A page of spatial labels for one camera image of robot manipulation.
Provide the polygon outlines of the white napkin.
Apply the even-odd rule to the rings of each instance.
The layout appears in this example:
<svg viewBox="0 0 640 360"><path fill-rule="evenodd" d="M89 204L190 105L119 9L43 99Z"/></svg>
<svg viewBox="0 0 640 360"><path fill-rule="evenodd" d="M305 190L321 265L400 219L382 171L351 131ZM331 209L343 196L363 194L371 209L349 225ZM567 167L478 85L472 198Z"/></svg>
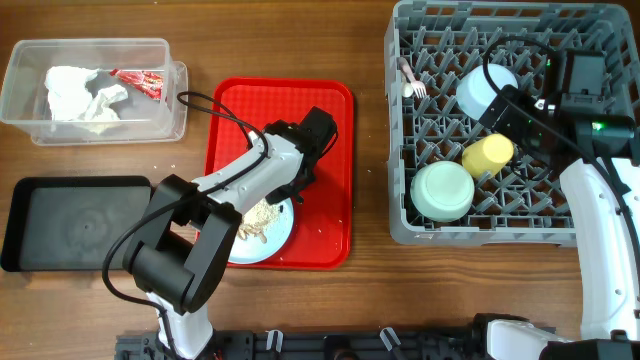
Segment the white napkin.
<svg viewBox="0 0 640 360"><path fill-rule="evenodd" d="M54 66L47 71L44 85L53 122L76 123L96 135L118 126L120 117L111 106L127 100L128 92L115 84L93 95L87 84L100 73L102 69L74 66Z"/></svg>

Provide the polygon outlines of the food scraps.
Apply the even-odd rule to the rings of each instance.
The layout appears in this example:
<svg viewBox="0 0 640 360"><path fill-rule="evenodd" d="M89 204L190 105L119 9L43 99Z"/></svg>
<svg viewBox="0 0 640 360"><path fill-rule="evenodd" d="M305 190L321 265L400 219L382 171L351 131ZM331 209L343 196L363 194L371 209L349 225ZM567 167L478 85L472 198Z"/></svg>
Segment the food scraps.
<svg viewBox="0 0 640 360"><path fill-rule="evenodd" d="M268 238L265 231L278 219L279 214L279 205L261 200L243 216L237 237L243 241L257 237L262 244L266 244Z"/></svg>

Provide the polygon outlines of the light blue plate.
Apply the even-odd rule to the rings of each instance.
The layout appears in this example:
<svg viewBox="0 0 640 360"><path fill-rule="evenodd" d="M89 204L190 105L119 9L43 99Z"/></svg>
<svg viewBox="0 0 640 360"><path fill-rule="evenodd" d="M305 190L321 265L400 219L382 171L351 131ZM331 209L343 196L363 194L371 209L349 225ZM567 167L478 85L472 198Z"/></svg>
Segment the light blue plate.
<svg viewBox="0 0 640 360"><path fill-rule="evenodd" d="M229 262L232 264L255 264L276 254L289 239L294 225L294 208L290 199L276 203L280 206L278 219L265 231L268 241L262 244L257 237L243 241L235 237Z"/></svg>

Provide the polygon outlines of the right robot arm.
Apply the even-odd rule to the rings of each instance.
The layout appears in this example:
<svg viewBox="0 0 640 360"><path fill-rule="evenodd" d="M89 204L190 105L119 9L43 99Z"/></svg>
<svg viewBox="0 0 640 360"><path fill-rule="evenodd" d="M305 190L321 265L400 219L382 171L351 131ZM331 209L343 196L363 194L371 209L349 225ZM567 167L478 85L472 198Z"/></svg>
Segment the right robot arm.
<svg viewBox="0 0 640 360"><path fill-rule="evenodd" d="M481 79L492 98L480 123L557 172L573 219L583 287L581 337L568 340L527 320L496 317L481 330L492 359L636 359L639 356L639 131L604 105L605 56L555 51L543 95Z"/></svg>

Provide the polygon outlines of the light blue bowl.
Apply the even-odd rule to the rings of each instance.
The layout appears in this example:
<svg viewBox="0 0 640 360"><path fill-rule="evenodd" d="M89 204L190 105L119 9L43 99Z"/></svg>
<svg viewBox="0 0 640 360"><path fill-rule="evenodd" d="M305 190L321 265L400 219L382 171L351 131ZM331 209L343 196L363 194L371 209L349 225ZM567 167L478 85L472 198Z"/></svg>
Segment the light blue bowl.
<svg viewBox="0 0 640 360"><path fill-rule="evenodd" d="M489 64L489 75L502 89L505 85L518 87L515 75L506 67ZM497 94L487 82L483 67L478 66L469 72L456 88L456 100L459 108L468 117L479 120Z"/></svg>

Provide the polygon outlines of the white plastic fork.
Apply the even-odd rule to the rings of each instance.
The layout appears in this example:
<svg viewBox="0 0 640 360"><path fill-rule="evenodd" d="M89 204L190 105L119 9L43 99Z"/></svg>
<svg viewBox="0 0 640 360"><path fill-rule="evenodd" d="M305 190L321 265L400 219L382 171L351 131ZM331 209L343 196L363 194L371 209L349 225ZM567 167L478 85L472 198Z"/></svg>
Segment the white plastic fork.
<svg viewBox="0 0 640 360"><path fill-rule="evenodd" d="M408 61L403 57L399 57L397 59L397 63L398 68L405 77L403 84L409 83L413 87L413 96L416 96L419 99L425 98L427 96L426 86L423 82L416 79Z"/></svg>

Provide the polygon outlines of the red snack wrapper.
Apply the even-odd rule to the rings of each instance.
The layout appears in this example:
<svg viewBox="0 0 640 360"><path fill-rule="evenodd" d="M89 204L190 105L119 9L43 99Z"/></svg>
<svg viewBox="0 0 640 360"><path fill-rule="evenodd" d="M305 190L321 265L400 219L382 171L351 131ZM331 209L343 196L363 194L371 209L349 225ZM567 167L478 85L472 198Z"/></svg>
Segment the red snack wrapper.
<svg viewBox="0 0 640 360"><path fill-rule="evenodd" d="M114 69L109 74L134 87L152 100L161 99L164 78L157 73L144 70Z"/></svg>

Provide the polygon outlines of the green plastic bowl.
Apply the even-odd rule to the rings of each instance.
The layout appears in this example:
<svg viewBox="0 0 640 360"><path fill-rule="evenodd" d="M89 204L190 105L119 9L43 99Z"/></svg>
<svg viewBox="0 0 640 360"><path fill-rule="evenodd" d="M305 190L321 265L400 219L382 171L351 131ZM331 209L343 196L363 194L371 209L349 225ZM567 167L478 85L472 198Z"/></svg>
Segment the green plastic bowl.
<svg viewBox="0 0 640 360"><path fill-rule="evenodd" d="M435 222L452 222L466 215L474 191L471 175L452 161L437 161L420 169L410 185L417 211Z"/></svg>

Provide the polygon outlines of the white plastic spoon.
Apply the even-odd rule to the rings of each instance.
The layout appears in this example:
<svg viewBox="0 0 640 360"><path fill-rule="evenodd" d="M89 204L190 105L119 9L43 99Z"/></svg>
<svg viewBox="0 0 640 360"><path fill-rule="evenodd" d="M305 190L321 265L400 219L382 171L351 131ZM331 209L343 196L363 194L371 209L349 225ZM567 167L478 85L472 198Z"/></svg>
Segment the white plastic spoon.
<svg viewBox="0 0 640 360"><path fill-rule="evenodd" d="M413 87L409 83L404 83L402 85L402 96L404 98L411 98L414 94Z"/></svg>

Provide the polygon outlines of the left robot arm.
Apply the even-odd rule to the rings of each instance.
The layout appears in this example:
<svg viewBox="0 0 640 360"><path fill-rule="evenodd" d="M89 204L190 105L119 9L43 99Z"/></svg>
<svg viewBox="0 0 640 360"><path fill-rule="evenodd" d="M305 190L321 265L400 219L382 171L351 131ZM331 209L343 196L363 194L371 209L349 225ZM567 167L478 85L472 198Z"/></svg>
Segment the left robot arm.
<svg viewBox="0 0 640 360"><path fill-rule="evenodd" d="M299 200L336 135L333 117L313 107L299 123L266 125L249 151L215 173L160 182L128 237L122 266L158 312L157 342L165 358L203 355L213 336L205 305L227 267L243 215L260 201Z"/></svg>

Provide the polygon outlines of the yellow plastic cup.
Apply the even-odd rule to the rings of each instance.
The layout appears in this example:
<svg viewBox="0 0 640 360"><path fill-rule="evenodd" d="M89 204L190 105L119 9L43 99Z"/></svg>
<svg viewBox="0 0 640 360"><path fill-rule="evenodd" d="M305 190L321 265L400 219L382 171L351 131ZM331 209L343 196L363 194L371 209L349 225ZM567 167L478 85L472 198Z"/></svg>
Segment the yellow plastic cup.
<svg viewBox="0 0 640 360"><path fill-rule="evenodd" d="M468 146L461 163L469 174L479 179L485 172L498 174L514 155L513 143L504 135L491 134Z"/></svg>

